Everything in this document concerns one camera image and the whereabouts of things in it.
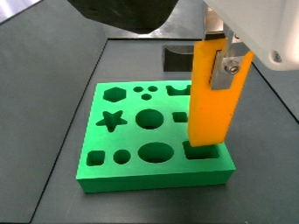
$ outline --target shape sorter board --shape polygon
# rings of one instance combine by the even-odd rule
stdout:
[[[224,143],[191,147],[188,80],[99,83],[77,169],[85,193],[225,184]]]

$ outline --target gray table surface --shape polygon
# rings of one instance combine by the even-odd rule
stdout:
[[[228,130],[237,167],[225,185],[84,194],[75,179],[97,82],[185,80],[163,72],[171,41],[108,41],[33,217],[44,222],[299,222],[299,126],[251,67]]]
[[[33,216],[105,43],[100,23],[61,0],[0,26],[0,222]]]

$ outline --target orange block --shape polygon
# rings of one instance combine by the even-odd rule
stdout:
[[[211,90],[211,71],[216,51],[225,39],[200,41],[193,48],[188,135],[191,146],[220,144],[229,128],[254,53],[248,52],[229,89]]]

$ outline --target small circular hole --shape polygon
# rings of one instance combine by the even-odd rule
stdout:
[[[151,92],[155,92],[156,90],[157,90],[157,87],[151,86],[151,87],[148,88],[148,91],[151,91]]]
[[[145,109],[136,114],[135,122],[143,129],[155,130],[163,125],[164,116],[157,110]]]
[[[148,100],[152,99],[152,96],[149,94],[143,94],[141,95],[141,99],[145,100],[145,101],[148,101]]]
[[[128,162],[129,158],[131,158],[131,154],[129,154],[128,150],[116,151],[113,159],[117,164],[120,164],[120,165],[125,164]]]
[[[137,156],[147,163],[163,163],[172,158],[173,148],[165,143],[147,143],[140,147]]]
[[[140,92],[144,91],[144,89],[143,89],[141,87],[135,87],[133,90],[135,90],[137,93],[140,93]]]

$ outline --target rectangular hole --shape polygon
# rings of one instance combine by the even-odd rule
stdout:
[[[103,150],[93,150],[88,153],[88,166],[103,165],[105,160],[105,152]]]
[[[188,116],[185,112],[173,112],[172,113],[172,120],[176,123],[187,123],[188,122]]]
[[[216,145],[192,147],[189,141],[181,143],[187,159],[207,159],[220,156]]]

